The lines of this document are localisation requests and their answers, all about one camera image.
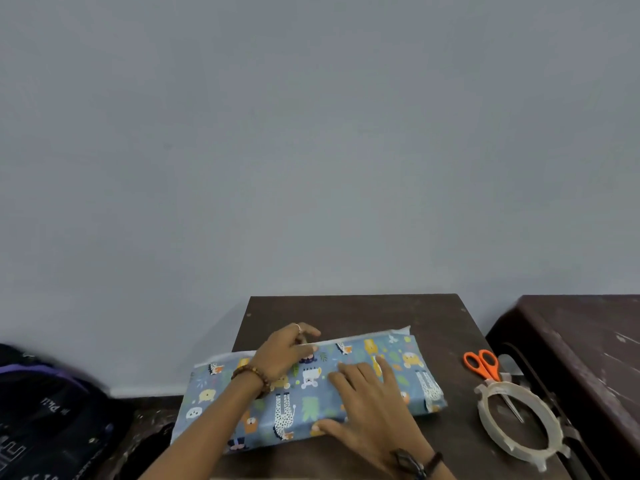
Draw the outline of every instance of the purple strip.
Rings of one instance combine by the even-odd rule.
[[[70,382],[73,382],[76,386],[80,387],[85,392],[87,391],[86,387],[84,387],[80,382],[76,381],[73,377],[71,377],[68,373],[61,371],[60,369],[54,369],[53,367],[49,367],[48,365],[20,365],[18,363],[12,363],[10,365],[4,365],[0,367],[0,374],[4,374],[5,372],[42,372],[43,374],[47,374],[49,376],[57,376],[62,379],[66,379]]]

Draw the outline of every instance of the backpack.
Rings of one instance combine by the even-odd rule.
[[[0,344],[0,479],[80,480],[110,454],[132,408]]]

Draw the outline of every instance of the baseboard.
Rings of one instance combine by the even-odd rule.
[[[131,397],[158,397],[165,395],[184,395],[187,384],[174,384],[166,386],[123,386],[112,387],[107,393],[117,399],[128,399]]]

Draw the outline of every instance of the hand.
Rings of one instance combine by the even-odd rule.
[[[338,389],[349,420],[341,424],[321,419],[314,428],[338,438],[373,466],[396,476],[393,450],[407,450],[423,464],[434,453],[400,395],[393,370],[384,358],[377,356],[376,361],[384,383],[368,363],[338,364],[340,372],[331,372],[329,380]]]
[[[300,331],[314,337],[320,335],[320,331],[311,325],[292,323],[273,332],[249,363],[265,373],[270,381],[280,379],[293,364],[318,350],[315,345],[296,345],[305,339]]]

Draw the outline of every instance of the wrapped gift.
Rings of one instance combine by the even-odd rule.
[[[323,418],[346,420],[342,400],[327,375],[338,362],[370,363],[382,380],[375,355],[393,369],[401,395],[412,415],[436,412],[446,406],[442,389],[429,372],[409,327],[316,343],[318,350],[304,357],[271,385],[271,393],[256,399],[244,413],[227,452],[244,451],[321,434],[314,423]],[[255,352],[231,352],[196,365],[184,394],[172,442],[228,386],[233,371]]]

